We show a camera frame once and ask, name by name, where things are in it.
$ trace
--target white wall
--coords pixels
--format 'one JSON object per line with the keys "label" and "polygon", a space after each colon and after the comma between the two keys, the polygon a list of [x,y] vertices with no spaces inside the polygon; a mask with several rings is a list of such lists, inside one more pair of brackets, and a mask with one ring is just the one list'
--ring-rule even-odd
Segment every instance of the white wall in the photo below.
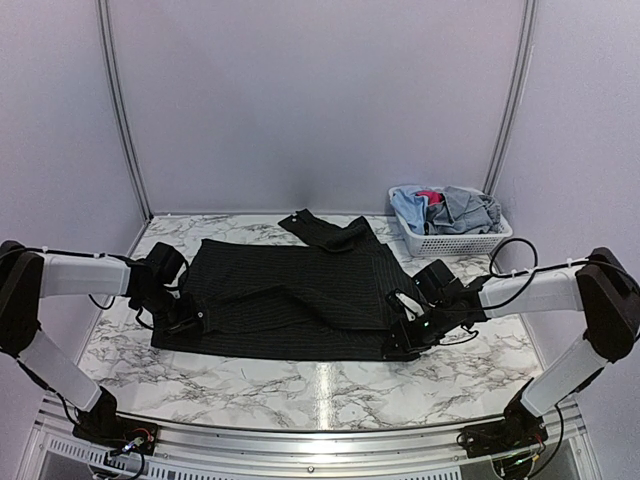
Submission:
{"label": "white wall", "polygon": [[[0,0],[0,242],[126,252],[142,227],[109,102],[91,1]],[[45,300],[76,355],[95,309]],[[14,478],[42,392],[0,355],[0,472]]]}
{"label": "white wall", "polygon": [[112,2],[152,208],[381,212],[393,185],[481,187],[523,4]]}
{"label": "white wall", "polygon": [[[524,98],[497,196],[543,263],[608,246],[640,278],[640,4],[540,2]],[[507,268],[529,261],[505,255]],[[530,315],[553,360],[585,328],[581,315]],[[640,478],[640,348],[579,403],[607,480]]]}

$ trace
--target laundry basket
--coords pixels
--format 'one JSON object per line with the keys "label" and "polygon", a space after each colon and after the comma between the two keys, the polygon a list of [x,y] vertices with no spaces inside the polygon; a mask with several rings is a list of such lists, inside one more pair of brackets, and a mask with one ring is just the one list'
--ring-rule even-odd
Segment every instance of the laundry basket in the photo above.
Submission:
{"label": "laundry basket", "polygon": [[[399,187],[389,190],[389,201],[393,192]],[[471,193],[481,195],[482,192],[473,188],[465,188]],[[407,221],[396,212],[400,232],[407,244],[407,250],[414,257],[441,257],[446,255],[483,255],[489,254],[498,244],[513,235],[511,225],[500,217],[500,233],[485,233],[482,235],[417,235],[411,231]]]}

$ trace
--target black pinstripe garment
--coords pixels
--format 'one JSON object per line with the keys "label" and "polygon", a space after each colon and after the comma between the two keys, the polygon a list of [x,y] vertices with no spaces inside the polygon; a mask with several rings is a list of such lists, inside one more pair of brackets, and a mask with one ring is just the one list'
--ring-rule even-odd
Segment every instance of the black pinstripe garment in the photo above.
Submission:
{"label": "black pinstripe garment", "polygon": [[183,292],[204,313],[204,332],[156,331],[152,346],[229,357],[382,360],[397,319],[385,295],[395,288],[419,295],[389,247],[363,217],[340,228],[303,210],[279,225],[309,247],[203,240]]}

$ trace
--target pinstriped fabric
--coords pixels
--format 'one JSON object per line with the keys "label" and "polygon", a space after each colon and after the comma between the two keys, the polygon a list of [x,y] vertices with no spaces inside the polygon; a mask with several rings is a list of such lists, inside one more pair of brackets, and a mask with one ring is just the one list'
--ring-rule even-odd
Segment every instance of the pinstriped fabric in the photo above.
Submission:
{"label": "pinstriped fabric", "polygon": [[417,295],[363,217],[345,228],[307,210],[280,226],[309,247],[203,240],[183,287],[204,313],[201,336],[164,337],[169,350],[279,360],[382,360],[396,315],[385,295]]}

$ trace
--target white marble surface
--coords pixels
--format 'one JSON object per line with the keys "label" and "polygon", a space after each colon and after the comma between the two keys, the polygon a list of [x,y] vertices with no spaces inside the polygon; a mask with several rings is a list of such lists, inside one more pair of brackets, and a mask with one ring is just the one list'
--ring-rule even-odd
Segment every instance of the white marble surface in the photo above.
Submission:
{"label": "white marble surface", "polygon": [[[277,226],[285,215],[155,218],[134,257],[158,241],[188,259],[202,238],[300,245]],[[346,225],[354,216],[322,216]],[[408,255],[389,217],[368,217],[409,274],[432,259]],[[445,257],[463,281],[486,272],[488,258]],[[80,366],[111,390],[119,409],[181,422],[292,430],[361,430],[471,419],[502,411],[540,372],[517,316],[480,324],[477,339],[436,347],[411,363],[288,362],[158,350],[150,332],[118,299],[98,322]],[[150,322],[150,317],[143,316]]]}

